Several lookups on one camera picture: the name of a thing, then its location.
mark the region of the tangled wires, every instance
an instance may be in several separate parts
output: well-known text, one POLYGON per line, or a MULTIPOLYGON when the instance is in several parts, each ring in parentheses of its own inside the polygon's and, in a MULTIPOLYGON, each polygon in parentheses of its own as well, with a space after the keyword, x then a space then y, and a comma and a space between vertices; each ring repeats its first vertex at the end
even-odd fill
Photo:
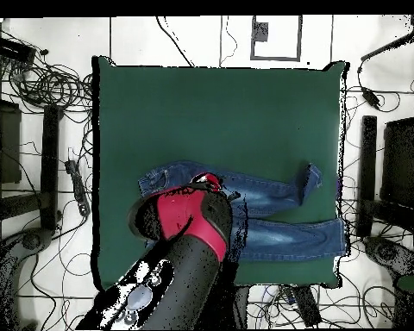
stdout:
MULTIPOLYGON (((71 122, 80 124, 83 127, 83 134, 81 138, 81 143, 78 146, 79 148, 74 150, 73 147, 68 148, 68 158, 72 158, 71 154, 75 156, 74 159, 77 160, 77 167, 80 170, 87 171, 86 174, 81 174, 85 178, 85 193, 91 199, 91 157, 92 157, 92 127, 91 127, 91 74, 80 78, 80 76, 70 67, 63 65, 49 65, 46 62, 46 56, 48 50, 40 49, 39 47, 32 45, 26 41, 22 41, 14 37, 12 34, 1 31, 3 38, 7 38, 10 41, 15 41, 21 44, 28 45, 35 49, 34 63, 31 65, 22 64, 16 62, 12 59, 6 59, 0 56, 0 97, 2 95, 7 96, 11 102, 19 102, 21 105, 23 114, 30 115, 42 115, 43 108, 47 105, 56 104, 62 108, 65 112, 64 117, 71 122)), ((41 153, 38 152, 35 143, 33 141, 28 142, 27 144, 32 144, 36 153, 25 153, 31 155, 41 156, 41 153)), ((32 183, 30 182, 29 175, 26 173, 24 167, 19 164, 20 167, 25 171, 25 175, 28 178, 29 184, 31 185, 32 192, 36 195, 36 191, 32 183)), ((73 191, 58 191, 58 193, 64 194, 73 194, 73 191)), ((68 206, 67 203, 63 208, 63 219, 65 217, 65 209, 68 206)), ((69 242, 72 240, 74 235, 77 233, 79 228, 81 228, 87 222, 87 217, 83 219, 80 223, 75 224, 71 229, 63 229, 63 221, 61 222, 61 227, 59 227, 60 233, 55 235, 52 240, 58 241, 59 252, 51 260, 49 260, 41 268, 37 268, 39 253, 34 253, 35 265, 31 272, 29 280, 20 286, 20 288, 13 293, 13 296, 18 297, 37 297, 37 298, 46 298, 53 302, 53 308, 49 313, 49 316, 43 321, 41 328, 44 330, 49 330, 52 328, 58 328, 57 325, 63 321, 65 323, 65 329, 69 330, 73 328, 76 324, 76 319, 67 319, 67 312, 71 307, 72 299, 87 299, 89 297, 65 297, 64 295, 64 281, 66 274, 73 276, 84 276, 89 274, 89 272, 80 274, 71 271, 70 264, 78 257, 89 256, 88 253, 79 253, 72 257, 69 261, 65 261, 61 258, 61 254, 69 242), (67 238, 67 243, 62 245, 61 239, 63 236, 71 234, 67 238), (44 268, 55 258, 60 258, 60 263, 64 268, 63 279, 62 279, 62 296, 51 296, 47 293, 46 290, 42 290, 37 283, 35 278, 44 268), (38 296, 21 296, 19 290, 27 283, 32 283, 35 290, 40 292, 38 296), (57 302, 61 301, 60 305, 60 318, 58 321, 50 319, 52 318, 54 311, 58 308, 57 302)), ((0 240, 0 257, 4 257, 6 252, 10 250, 9 245, 16 245, 19 243, 17 239, 11 241, 12 237, 5 240, 0 240)), ((7 265, 17 265, 17 263, 6 263, 3 259, 0 259, 0 270, 3 269, 3 266, 7 265)))

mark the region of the green table surface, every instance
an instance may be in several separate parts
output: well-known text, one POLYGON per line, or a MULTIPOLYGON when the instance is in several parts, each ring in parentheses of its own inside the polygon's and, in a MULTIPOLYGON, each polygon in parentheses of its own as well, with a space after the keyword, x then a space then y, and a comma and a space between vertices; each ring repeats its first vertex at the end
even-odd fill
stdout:
MULTIPOLYGON (((100 179, 98 270, 104 288, 144 252, 127 213, 138 179, 187 159, 289 181, 314 163, 323 185, 278 222, 336 217, 341 81, 326 71, 112 66, 99 58, 100 179)), ((237 284, 334 284, 334 260, 241 261, 237 284)))

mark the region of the cable bundle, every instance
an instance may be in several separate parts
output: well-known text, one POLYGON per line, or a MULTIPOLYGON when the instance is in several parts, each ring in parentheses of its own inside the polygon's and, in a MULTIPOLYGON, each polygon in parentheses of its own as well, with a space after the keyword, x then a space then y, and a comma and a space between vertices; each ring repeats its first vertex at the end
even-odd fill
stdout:
MULTIPOLYGON (((85 162, 86 167, 91 170, 92 167, 88 159, 90 156, 92 156, 91 74, 87 75, 85 78, 81 80, 79 75, 73 69, 67 66, 49 65, 46 62, 46 55, 48 54, 47 50, 41 50, 37 46, 31 45, 30 43, 27 43, 25 41, 18 40, 17 38, 15 38, 9 33, 3 32, 3 31, 1 31, 1 33, 6 34, 9 40, 17 41, 22 44, 26 44, 26 45, 29 45, 35 48, 36 55, 35 55, 34 64, 31 66, 25 66, 25 65, 15 62, 14 60, 0 57, 0 94, 9 96, 10 100, 13 103, 15 102, 14 98, 19 98, 22 101, 23 106, 27 110, 27 111, 22 112, 24 114, 42 115, 43 111, 37 111, 36 109, 42 109, 45 105, 49 105, 52 103, 55 103, 59 105, 60 107, 62 107, 63 110, 65 111, 65 117, 67 119, 77 124, 83 125, 83 138, 81 141, 79 152, 76 153, 73 150, 73 148, 69 148, 69 151, 72 151, 72 154, 75 155, 77 159, 78 167, 79 167, 80 162, 82 163, 82 165, 83 165, 83 162, 85 162), (8 83, 13 93, 4 92, 2 83, 8 83), (85 118, 83 120, 77 120, 71 117, 74 113, 83 113, 83 112, 85 112, 85 118)), ((32 144, 32 146, 34 147, 35 153, 25 153, 25 154, 41 156, 41 153, 39 153, 33 141, 21 144, 21 146, 28 145, 28 144, 32 144)), ((32 190, 30 191, 32 191, 35 195, 37 195, 37 191, 32 185, 31 180, 28 174, 26 173, 25 168, 22 166, 22 164, 19 164, 19 165, 25 172, 28 182, 32 188, 32 190)), ((92 173, 89 174, 85 180, 86 194, 88 195, 90 200, 91 200, 91 197, 90 197, 91 188, 89 187, 89 183, 90 183, 91 175, 92 173)), ((59 193, 73 194, 73 191, 59 191, 59 193)), ((32 285, 35 287, 35 289, 41 293, 41 296, 34 296, 34 297, 48 298, 51 301, 53 301, 53 309, 51 310, 48 318, 42 324, 41 330, 52 329, 61 321, 65 323, 66 331, 71 330, 73 325, 76 325, 76 320, 80 317, 80 315, 76 316, 70 322, 67 320, 67 311, 70 307, 71 300, 72 299, 87 299, 87 300, 93 299, 90 297, 89 298, 87 297, 65 297, 64 295, 64 280, 65 280, 67 273, 69 273, 70 275, 74 275, 74 276, 84 276, 90 273, 90 271, 88 271, 87 273, 84 273, 84 274, 77 274, 77 273, 71 272, 71 270, 68 269, 68 266, 72 263, 73 260, 75 260, 78 256, 83 256, 83 255, 90 256, 88 253, 79 253, 75 255, 74 257, 72 257, 68 263, 65 263, 61 257, 61 252, 65 249, 65 247, 68 246, 72 237, 77 233, 77 230, 81 228, 87 222, 87 218, 84 218, 75 228, 71 228, 67 230, 64 230, 62 228, 66 207, 69 203, 72 203, 72 202, 75 202, 75 201, 74 200, 69 201, 63 208, 62 222, 61 222, 61 225, 58 226, 60 233, 52 238, 53 241, 54 240, 59 241, 58 253, 38 271, 37 271, 37 266, 38 266, 39 253, 34 253, 35 265, 31 272, 30 279, 26 282, 26 283, 31 282, 32 285), (72 236, 68 239, 67 243, 64 246, 61 246, 61 238, 64 235, 67 235, 70 233, 72 233, 72 236), (61 297, 53 297, 53 296, 48 295, 44 290, 41 290, 34 281, 35 276, 38 273, 40 273, 49 263, 51 263, 57 257, 60 257, 60 262, 63 268, 65 269, 64 274, 63 274, 63 279, 62 279, 62 292, 63 293, 61 297), (60 299, 62 302, 61 317, 56 323, 50 325, 50 327, 47 328, 47 322, 52 317, 53 312, 57 308, 56 301, 58 299, 60 299)), ((24 237, 24 233, 22 232, 13 234, 6 239, 2 239, 0 237, 0 268, 3 268, 4 265, 13 265, 13 266, 16 265, 16 263, 10 263, 10 262, 4 261, 4 256, 14 245, 21 243, 23 237, 24 237)), ((3 291, 4 289, 7 288, 7 286, 9 286, 9 283, 6 283, 6 281, 3 279, 3 285, 0 285, 0 286, 3 287, 3 288, 0 288, 0 295, 2 295, 1 298, 3 301, 6 301, 8 298, 6 296, 3 296, 3 293, 4 293, 3 291)), ((6 303, 1 303, 1 307, 3 306, 6 307, 6 303)))

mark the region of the jeans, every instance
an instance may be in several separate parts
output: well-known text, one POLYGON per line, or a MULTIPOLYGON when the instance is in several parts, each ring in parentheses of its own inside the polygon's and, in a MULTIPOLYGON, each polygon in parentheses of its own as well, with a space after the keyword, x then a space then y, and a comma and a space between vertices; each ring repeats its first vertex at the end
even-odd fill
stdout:
POLYGON ((229 259, 251 261, 305 261, 345 254, 343 219, 321 223, 289 224, 260 218, 300 206, 322 183, 322 173, 309 164, 290 183, 280 183, 216 169, 191 161, 156 167, 139 180, 142 196, 187 184, 193 177, 211 172, 223 179, 223 191, 237 191, 232 201, 233 228, 229 259))

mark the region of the black stand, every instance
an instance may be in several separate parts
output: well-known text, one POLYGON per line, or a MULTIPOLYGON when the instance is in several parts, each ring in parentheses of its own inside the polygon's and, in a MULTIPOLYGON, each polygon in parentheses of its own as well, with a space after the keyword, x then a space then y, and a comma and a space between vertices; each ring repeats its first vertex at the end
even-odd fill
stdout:
POLYGON ((385 128, 380 200, 374 199, 377 117, 363 116, 356 235, 371 234, 373 219, 414 233, 414 117, 385 128))
MULTIPOLYGON (((411 16, 411 25, 414 28, 414 16, 411 16)), ((388 43, 387 45, 366 54, 365 56, 361 57, 361 61, 364 62, 367 59, 371 59, 372 57, 377 56, 378 54, 380 54, 384 51, 389 51, 393 48, 398 48, 398 47, 401 47, 405 44, 413 43, 413 42, 414 42, 414 30, 411 33, 409 33, 408 35, 405 35, 401 38, 398 38, 395 41, 392 41, 391 43, 388 43)))

